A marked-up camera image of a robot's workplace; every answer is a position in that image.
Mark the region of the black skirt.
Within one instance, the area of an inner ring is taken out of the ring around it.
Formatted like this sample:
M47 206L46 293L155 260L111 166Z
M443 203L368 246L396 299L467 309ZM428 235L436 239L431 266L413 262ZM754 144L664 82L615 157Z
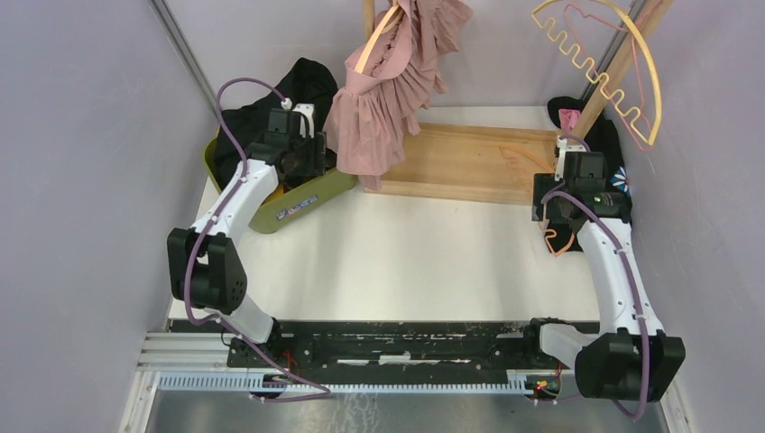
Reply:
M316 129L319 132L324 130L334 95L338 91L336 80L326 66L300 58L275 88L294 103L314 105ZM270 93L250 105L226 109L222 117L236 140L246 147L266 129L271 110L280 106L281 99ZM225 187L232 179L239 161L240 156L231 140L220 130L213 163L213 174L219 187Z

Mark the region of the pink pleated skirt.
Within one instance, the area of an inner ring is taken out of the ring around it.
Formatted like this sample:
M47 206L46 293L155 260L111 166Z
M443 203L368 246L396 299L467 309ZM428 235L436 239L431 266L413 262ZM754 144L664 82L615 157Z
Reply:
M345 62L324 127L339 171L367 189L379 189L393 166L404 162L404 138L420 131L416 114L447 85L440 59L458 51L458 36L473 16L461 1L399 1L402 19L375 44L363 73L354 66L364 46Z

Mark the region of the pink wire hanger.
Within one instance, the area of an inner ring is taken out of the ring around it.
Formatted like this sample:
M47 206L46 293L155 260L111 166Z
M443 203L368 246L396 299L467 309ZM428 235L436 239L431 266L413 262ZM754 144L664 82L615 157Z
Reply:
M584 113L580 115L573 135L587 134L597 116L610 107L640 151L650 152L654 149L662 120L662 99L658 69L650 53L648 38L661 22L664 6L670 4L667 1L650 1L647 11L641 15L638 24L633 23L633 28L623 20L627 16L626 12L615 14L618 21L612 23L578 5L564 7L564 22L577 44L581 38L572 23L573 14L613 30L620 23L626 26L626 30L623 30L625 39L611 65L604 72L596 72L596 66L584 69L585 76L592 80L595 90L586 101Z

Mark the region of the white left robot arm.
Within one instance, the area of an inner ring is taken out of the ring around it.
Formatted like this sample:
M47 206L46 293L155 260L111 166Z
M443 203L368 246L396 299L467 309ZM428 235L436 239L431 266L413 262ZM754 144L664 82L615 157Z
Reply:
M189 311L203 309L207 319L218 319L238 338L249 339L250 356L270 367L282 359L284 344L272 335L275 318L247 295L236 247L256 211L285 178L325 173L326 136L316 129L314 105L273 109L266 130L241 157L215 204L191 227L168 235L171 293Z

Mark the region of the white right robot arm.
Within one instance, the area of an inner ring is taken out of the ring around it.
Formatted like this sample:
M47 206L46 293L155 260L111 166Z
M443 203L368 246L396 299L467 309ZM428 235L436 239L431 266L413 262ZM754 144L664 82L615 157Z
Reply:
M533 178L531 219L566 225L585 255L599 313L586 334L563 319L534 318L521 343L533 368L554 359L571 368L590 399L659 401L686 359L682 339L669 336L644 290L634 259L631 205L610 191L605 157L569 152L556 173Z

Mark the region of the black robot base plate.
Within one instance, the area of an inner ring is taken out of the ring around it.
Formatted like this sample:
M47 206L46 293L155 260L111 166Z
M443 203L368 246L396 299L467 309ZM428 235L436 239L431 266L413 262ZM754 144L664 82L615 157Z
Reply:
M283 320L263 351L302 382L498 385L510 371L556 371L532 346L539 320L476 322Z

